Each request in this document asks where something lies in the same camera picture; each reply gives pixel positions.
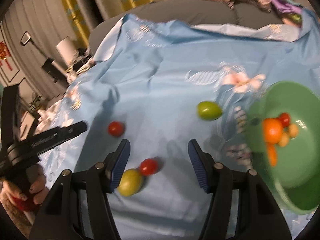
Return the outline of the person left hand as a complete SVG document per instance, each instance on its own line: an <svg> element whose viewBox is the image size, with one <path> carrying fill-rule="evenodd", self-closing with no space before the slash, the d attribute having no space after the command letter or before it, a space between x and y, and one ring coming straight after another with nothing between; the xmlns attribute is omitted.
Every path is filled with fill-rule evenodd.
<svg viewBox="0 0 320 240"><path fill-rule="evenodd" d="M48 187L46 187L47 178L40 164L34 167L36 168L38 177L31 184L29 192L33 195L33 203L41 205L49 192ZM27 195L18 186L8 180L2 179L2 186L1 204L18 230L28 238L31 231L31 222L29 222L24 212L17 208L14 200L16 198L17 200L26 201Z"/></svg>

